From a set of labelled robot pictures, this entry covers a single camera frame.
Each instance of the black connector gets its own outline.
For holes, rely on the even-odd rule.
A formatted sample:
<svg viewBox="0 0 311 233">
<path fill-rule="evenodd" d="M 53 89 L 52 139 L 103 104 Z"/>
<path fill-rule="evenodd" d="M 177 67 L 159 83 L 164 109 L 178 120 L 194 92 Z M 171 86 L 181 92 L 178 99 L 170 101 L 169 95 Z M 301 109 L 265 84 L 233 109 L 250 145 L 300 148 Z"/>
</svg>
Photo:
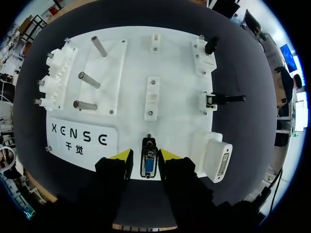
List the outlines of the black connector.
<svg viewBox="0 0 311 233">
<path fill-rule="evenodd" d="M 207 44 L 205 45 L 205 54 L 206 55 L 211 55 L 213 52 L 215 52 L 215 50 L 217 48 L 218 41 L 219 41 L 219 37 L 215 36 L 207 42 Z"/>
</svg>

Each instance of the gray table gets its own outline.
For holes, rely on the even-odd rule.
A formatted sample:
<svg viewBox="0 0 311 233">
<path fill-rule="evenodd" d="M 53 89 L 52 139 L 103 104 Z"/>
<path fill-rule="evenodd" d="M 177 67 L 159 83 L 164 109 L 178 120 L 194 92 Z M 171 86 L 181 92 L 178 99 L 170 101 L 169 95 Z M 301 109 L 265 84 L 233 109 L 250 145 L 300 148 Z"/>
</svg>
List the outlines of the gray table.
<svg viewBox="0 0 311 233">
<path fill-rule="evenodd" d="M 17 82 L 14 128 L 21 162 L 54 195 L 75 200 L 92 172 L 45 152 L 45 110 L 33 104 L 42 97 L 37 81 L 47 74 L 46 55 L 61 48 L 66 37 L 120 26 L 155 26 L 196 35 L 220 37 L 212 73 L 215 92 L 246 95 L 246 102 L 219 106 L 213 131 L 233 145 L 224 180 L 214 184 L 214 202 L 236 203 L 261 182 L 273 156 L 276 135 L 276 100 L 272 75 L 258 42 L 224 16 L 187 0 L 99 0 L 66 13 L 36 37 Z M 146 200 L 153 200 L 144 205 Z M 160 181 L 132 180 L 123 195 L 117 224 L 136 227 L 175 225 Z"/>
</svg>

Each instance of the metal peg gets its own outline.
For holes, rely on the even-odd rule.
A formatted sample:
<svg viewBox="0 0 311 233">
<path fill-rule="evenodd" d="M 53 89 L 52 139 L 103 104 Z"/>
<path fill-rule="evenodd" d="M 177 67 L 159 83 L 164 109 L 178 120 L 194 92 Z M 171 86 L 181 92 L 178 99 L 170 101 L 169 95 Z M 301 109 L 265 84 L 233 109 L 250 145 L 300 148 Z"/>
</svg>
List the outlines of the metal peg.
<svg viewBox="0 0 311 233">
<path fill-rule="evenodd" d="M 39 86 L 44 86 L 44 81 L 39 80 L 39 81 L 38 81 L 38 85 L 39 85 Z"/>
<path fill-rule="evenodd" d="M 90 84 L 91 86 L 95 87 L 96 89 L 100 88 L 101 84 L 97 82 L 96 80 L 92 79 L 90 76 L 85 74 L 84 72 L 80 72 L 79 79 L 82 81 Z"/>
<path fill-rule="evenodd" d="M 53 53 L 48 53 L 48 57 L 50 58 L 50 59 L 52 59 L 53 57 L 54 57 L 54 54 Z"/>
<path fill-rule="evenodd" d="M 40 100 L 35 99 L 34 104 L 41 105 L 42 104 L 42 100 L 41 99 Z"/>
<path fill-rule="evenodd" d="M 85 110 L 97 110 L 97 105 L 92 103 L 85 103 L 82 101 L 75 101 L 73 102 L 73 107 L 76 109 L 85 109 Z"/>
<path fill-rule="evenodd" d="M 108 55 L 97 36 L 92 37 L 91 41 L 93 42 L 94 46 L 97 48 L 98 52 L 101 54 L 102 57 L 106 57 Z"/>
</svg>

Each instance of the person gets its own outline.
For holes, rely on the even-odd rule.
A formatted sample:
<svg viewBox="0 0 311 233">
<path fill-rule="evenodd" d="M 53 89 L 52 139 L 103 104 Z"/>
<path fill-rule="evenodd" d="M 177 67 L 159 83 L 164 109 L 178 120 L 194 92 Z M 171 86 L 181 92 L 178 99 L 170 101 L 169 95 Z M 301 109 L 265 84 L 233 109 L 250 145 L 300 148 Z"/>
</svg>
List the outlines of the person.
<svg viewBox="0 0 311 233">
<path fill-rule="evenodd" d="M 277 67 L 275 68 L 275 72 L 277 74 L 281 74 L 281 80 L 282 80 L 282 88 L 284 89 L 285 92 L 285 99 L 282 99 L 283 105 L 278 106 L 278 114 L 281 114 L 281 107 L 287 105 L 289 102 L 292 101 L 293 98 L 293 90 L 298 90 L 302 87 L 302 81 L 299 76 L 299 74 L 295 74 L 294 77 L 292 78 L 287 71 L 285 67 Z"/>
</svg>

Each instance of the blue screen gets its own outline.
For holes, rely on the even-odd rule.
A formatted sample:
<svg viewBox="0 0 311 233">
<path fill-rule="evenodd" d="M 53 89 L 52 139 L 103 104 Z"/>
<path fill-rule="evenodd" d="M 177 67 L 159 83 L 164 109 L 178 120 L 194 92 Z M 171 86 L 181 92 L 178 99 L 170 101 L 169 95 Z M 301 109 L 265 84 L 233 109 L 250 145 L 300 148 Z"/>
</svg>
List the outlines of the blue screen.
<svg viewBox="0 0 311 233">
<path fill-rule="evenodd" d="M 296 63 L 294 61 L 293 55 L 291 53 L 290 48 L 288 47 L 288 45 L 283 45 L 281 48 L 281 52 L 285 58 L 287 67 L 288 67 L 288 71 L 291 73 L 295 70 L 297 70 L 297 66 Z"/>
</svg>

